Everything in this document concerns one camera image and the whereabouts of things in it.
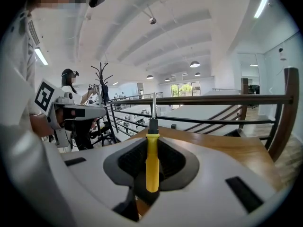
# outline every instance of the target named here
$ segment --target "black hair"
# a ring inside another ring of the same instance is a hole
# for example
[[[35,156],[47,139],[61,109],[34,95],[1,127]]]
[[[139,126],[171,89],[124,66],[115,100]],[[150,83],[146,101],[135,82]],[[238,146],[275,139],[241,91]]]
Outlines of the black hair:
[[[71,75],[72,75],[72,72],[70,73],[65,73],[62,75],[62,79],[61,79],[61,87],[64,87],[64,86],[70,86],[72,91],[74,93],[77,93],[77,91],[74,89],[74,87],[72,86],[72,83],[71,83]]]

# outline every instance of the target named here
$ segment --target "fluorescent light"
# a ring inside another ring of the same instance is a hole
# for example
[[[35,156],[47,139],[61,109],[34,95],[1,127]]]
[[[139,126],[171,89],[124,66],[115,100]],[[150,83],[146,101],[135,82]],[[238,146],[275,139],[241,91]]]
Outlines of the fluorescent light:
[[[200,63],[197,61],[193,61],[192,63],[190,63],[190,67],[198,67],[200,66]]]
[[[42,61],[42,63],[47,66],[48,63],[46,61],[46,59],[44,58],[44,56],[41,53],[41,50],[39,48],[35,49],[35,53],[37,54],[37,56],[39,56],[40,60]]]
[[[257,12],[256,12],[256,14],[254,16],[255,18],[258,18],[260,16],[260,14],[262,13],[265,5],[267,4],[267,1],[268,0],[262,0],[261,1],[260,5],[259,5],[259,8],[258,8],[258,10],[257,10]]]

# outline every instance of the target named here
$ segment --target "wooden table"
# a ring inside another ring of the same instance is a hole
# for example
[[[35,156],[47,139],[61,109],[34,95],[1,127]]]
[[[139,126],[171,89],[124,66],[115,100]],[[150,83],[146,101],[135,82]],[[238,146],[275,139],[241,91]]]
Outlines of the wooden table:
[[[135,134],[130,139],[145,137],[146,133],[147,129]],[[221,151],[261,176],[277,191],[283,187],[273,160],[262,142],[256,137],[241,138],[204,135],[161,126],[159,126],[159,133],[162,137],[183,140]]]

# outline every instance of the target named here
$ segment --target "wooden floor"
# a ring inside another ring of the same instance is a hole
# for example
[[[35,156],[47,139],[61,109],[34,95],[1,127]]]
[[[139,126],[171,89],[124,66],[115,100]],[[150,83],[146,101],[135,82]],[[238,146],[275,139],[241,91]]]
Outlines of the wooden floor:
[[[257,108],[247,109],[247,120],[261,119],[258,115]],[[245,125],[243,131],[247,137],[262,137],[268,136],[271,129],[271,124]],[[292,184],[295,180],[303,162],[303,145],[296,137],[291,136],[284,151],[279,159],[275,162],[276,168],[281,176],[284,186]]]

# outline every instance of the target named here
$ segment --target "air vent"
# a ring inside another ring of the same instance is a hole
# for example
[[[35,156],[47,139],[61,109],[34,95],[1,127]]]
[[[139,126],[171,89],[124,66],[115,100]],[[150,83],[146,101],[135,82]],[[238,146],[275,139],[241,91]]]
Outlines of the air vent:
[[[38,36],[36,34],[36,30],[35,30],[35,27],[34,27],[34,24],[33,24],[33,21],[29,21],[28,23],[28,27],[29,27],[29,31],[30,31],[30,34],[32,35],[32,38],[35,42],[36,45],[39,45],[40,44],[40,41],[38,39]]]

